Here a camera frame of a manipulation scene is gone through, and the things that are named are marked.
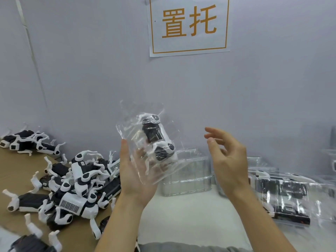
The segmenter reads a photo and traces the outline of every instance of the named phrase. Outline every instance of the forearm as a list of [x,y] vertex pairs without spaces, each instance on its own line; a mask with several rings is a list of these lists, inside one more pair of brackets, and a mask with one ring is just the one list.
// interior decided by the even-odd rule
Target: forearm
[[95,252],[134,252],[143,210],[121,193]]
[[241,191],[231,201],[240,216],[254,252],[296,252],[251,189]]

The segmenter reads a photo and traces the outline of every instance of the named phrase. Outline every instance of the orange chinese character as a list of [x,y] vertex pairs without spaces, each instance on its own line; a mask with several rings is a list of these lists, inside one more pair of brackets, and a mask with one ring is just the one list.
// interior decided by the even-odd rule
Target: orange chinese character
[[[216,7],[216,5],[214,4],[210,7],[201,9],[201,11],[205,11],[205,19],[201,20],[201,23],[205,22],[205,33],[214,33],[217,30],[217,28],[214,27],[214,29],[212,31],[208,31],[208,21],[213,20],[217,17],[217,16],[213,16],[213,17],[209,18],[209,10],[212,9],[212,8],[215,8],[215,7]],[[191,34],[191,36],[196,35],[196,25],[200,21],[200,20],[197,20],[197,17],[200,16],[200,15],[201,15],[200,13],[197,13],[197,6],[194,6],[194,14],[189,15],[190,17],[194,17],[194,22],[189,26],[190,28],[194,27],[194,32]]]
[[184,9],[163,11],[163,17],[172,17],[172,18],[165,18],[162,20],[162,21],[170,21],[166,22],[166,36],[162,36],[162,38],[187,36],[186,34],[182,34],[182,21],[178,21],[184,19],[184,17],[176,17],[180,15],[184,15]]

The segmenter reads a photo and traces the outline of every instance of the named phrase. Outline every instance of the hand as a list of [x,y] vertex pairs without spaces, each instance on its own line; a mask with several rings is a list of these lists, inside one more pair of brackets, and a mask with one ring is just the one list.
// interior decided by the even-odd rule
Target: hand
[[137,151],[133,154],[134,163],[130,161],[129,149],[126,140],[121,140],[120,148],[120,181],[121,194],[123,198],[131,199],[133,203],[137,203],[142,208],[145,208],[149,201],[153,198],[157,184],[152,185],[142,184],[134,167],[137,165],[138,169],[146,169],[145,162],[141,158],[142,151]]
[[216,178],[226,196],[232,200],[238,193],[250,190],[245,146],[221,129],[206,127],[205,131]]

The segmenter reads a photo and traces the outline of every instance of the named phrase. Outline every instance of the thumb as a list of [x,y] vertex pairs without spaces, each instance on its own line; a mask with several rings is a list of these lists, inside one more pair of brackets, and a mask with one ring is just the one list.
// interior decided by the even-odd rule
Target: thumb
[[216,140],[212,137],[210,137],[207,140],[208,143],[208,148],[210,151],[210,154],[212,156],[212,160],[218,160],[219,158],[223,157],[223,153],[221,152],[221,148],[219,147],[219,145],[217,144]]
[[127,140],[121,140],[121,147],[120,147],[120,162],[128,162],[129,161],[129,149]]

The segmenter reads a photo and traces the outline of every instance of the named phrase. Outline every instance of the paper sign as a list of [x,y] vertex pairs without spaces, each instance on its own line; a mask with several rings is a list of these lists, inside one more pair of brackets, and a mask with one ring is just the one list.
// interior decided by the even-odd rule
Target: paper sign
[[149,56],[230,51],[230,0],[148,0]]

